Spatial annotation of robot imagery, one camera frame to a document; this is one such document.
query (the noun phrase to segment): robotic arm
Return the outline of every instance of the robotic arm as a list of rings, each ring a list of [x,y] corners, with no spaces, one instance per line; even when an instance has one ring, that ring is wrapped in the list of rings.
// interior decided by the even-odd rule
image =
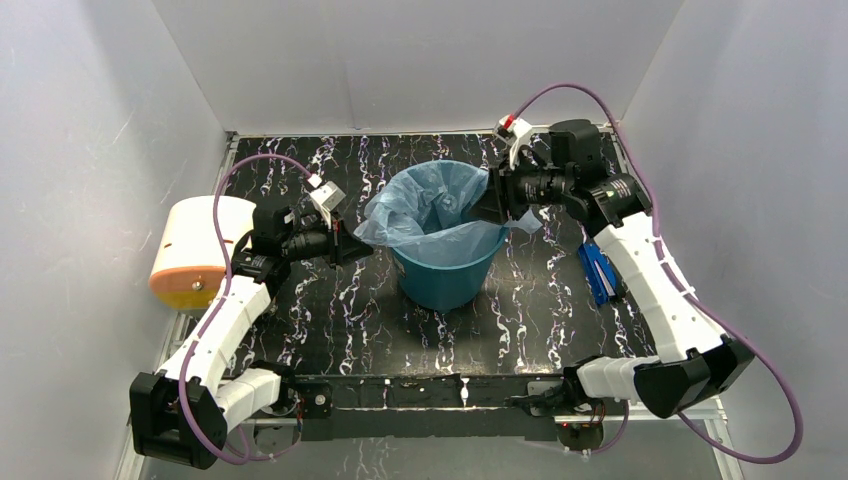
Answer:
[[[654,254],[651,202],[639,182],[627,173],[608,172],[600,132],[588,120],[551,125],[549,158],[529,145],[533,132],[520,118],[500,121],[495,135],[509,149],[503,162],[489,169],[487,190],[472,215],[505,223],[521,218],[531,205],[564,206],[620,272],[657,346],[657,356],[592,357],[566,368],[558,401],[572,406],[599,398],[641,401],[667,418],[726,390],[754,355],[684,298],[694,289],[666,250],[662,262],[682,288],[663,271]],[[604,285],[616,283],[598,262],[589,267]]]
[[[207,310],[180,349],[156,373],[139,373],[133,381],[130,420],[137,453],[202,469],[217,459],[198,440],[179,406],[180,370],[193,342],[198,343],[183,377],[187,379],[188,404],[197,426],[219,450],[227,433],[259,409],[270,406],[275,411],[290,411],[297,399],[289,392],[302,395],[301,390],[309,388],[295,382],[289,367],[269,362],[254,362],[235,380],[220,388],[219,384],[239,342],[291,273],[292,262],[323,257],[330,267],[336,267],[373,253],[348,233],[334,210],[344,197],[338,187],[328,182],[310,196],[318,212],[306,227],[301,227],[300,219],[288,207],[253,210],[252,230],[233,249],[227,301],[217,311]],[[211,304],[224,296],[225,281]],[[212,315],[215,321],[202,331]]]

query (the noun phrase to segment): blue plastic bag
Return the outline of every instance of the blue plastic bag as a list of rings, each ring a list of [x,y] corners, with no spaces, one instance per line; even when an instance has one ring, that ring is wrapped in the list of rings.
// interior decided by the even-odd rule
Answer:
[[[367,220],[354,235],[369,245],[394,247],[437,267],[474,262],[492,250],[503,228],[468,215],[486,190],[488,176],[486,170],[453,160],[407,168],[368,202]],[[532,211],[505,225],[527,233],[541,226]]]

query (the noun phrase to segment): blue bucket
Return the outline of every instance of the blue bucket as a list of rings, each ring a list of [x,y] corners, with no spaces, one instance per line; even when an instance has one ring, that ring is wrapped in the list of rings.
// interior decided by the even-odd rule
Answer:
[[[503,246],[508,228],[502,228],[498,241],[479,259],[455,267],[437,267],[413,260],[391,248],[400,288],[413,302],[437,312],[461,307],[477,296],[486,281],[495,254]]]

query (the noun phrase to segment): metal frame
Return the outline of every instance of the metal frame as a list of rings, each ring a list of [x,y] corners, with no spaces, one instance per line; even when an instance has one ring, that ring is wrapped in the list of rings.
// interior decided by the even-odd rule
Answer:
[[[611,129],[608,125],[603,125],[601,131],[607,132]],[[438,135],[438,134],[482,134],[482,133],[490,133],[489,131],[479,131],[479,130],[471,130],[471,131],[457,131],[457,132],[417,132],[417,133],[403,133],[403,135]],[[345,133],[343,135],[381,135],[375,132],[351,132]],[[223,161],[218,171],[218,175],[216,177],[215,185],[212,186],[212,192],[215,191],[217,185],[220,183],[221,178],[224,173],[232,167],[235,162],[236,153],[238,151],[238,144],[242,138],[261,138],[268,136],[285,136],[285,135],[239,135],[236,132],[229,132],[227,137],[227,148],[224,154]],[[298,135],[298,137],[304,136],[324,136],[324,135]],[[623,158],[623,152],[621,151],[619,140],[614,138],[614,146],[616,148],[616,152],[618,153],[620,158]],[[622,168],[626,171],[627,166],[626,162],[622,162]],[[175,315],[172,327],[168,332],[168,335],[165,339],[165,343],[162,347],[162,351],[159,355],[158,365],[161,365],[168,357],[170,357],[173,352],[179,348],[184,340],[186,334],[188,333],[189,327],[189,316],[183,313],[178,313]],[[732,443],[730,439],[730,434],[727,430],[727,415],[724,411],[724,407],[721,403],[721,400],[717,397],[704,401],[699,405],[695,405],[686,411],[689,418],[693,420],[702,420],[704,421],[707,434],[721,442],[724,445],[732,448]],[[621,415],[608,415],[606,417],[608,420],[613,421],[621,421]],[[589,416],[579,416],[579,415],[559,415],[553,417],[553,422],[561,424],[564,422],[581,422],[588,421]],[[644,405],[636,404],[631,406],[630,409],[630,417],[629,421],[679,421],[675,418],[669,418],[665,420],[658,419],[654,415],[652,415]],[[254,418],[248,419],[244,422],[247,425],[254,426],[256,428],[279,428],[279,427],[294,427],[296,425],[296,420],[292,418]],[[132,443],[132,431],[130,430],[129,422],[126,427],[127,436],[126,441],[124,443],[124,450],[121,456],[120,463],[118,465],[118,470],[115,474],[115,480],[138,480],[141,476],[141,472],[144,466],[145,457],[138,455],[135,453],[133,449]],[[714,450],[714,454],[716,457],[716,464],[719,467],[719,471],[722,479],[725,480],[742,480],[742,469],[740,467],[739,461],[725,455],[718,450]]]

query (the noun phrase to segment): plastic bag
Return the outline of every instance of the plastic bag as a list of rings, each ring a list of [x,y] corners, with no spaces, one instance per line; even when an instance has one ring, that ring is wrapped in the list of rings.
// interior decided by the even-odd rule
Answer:
[[[504,227],[532,233],[542,226],[532,211],[504,226],[472,219],[468,210],[483,195],[488,176],[486,170],[453,160],[407,168],[368,202],[367,220],[354,235],[423,264],[455,267],[491,252]]]

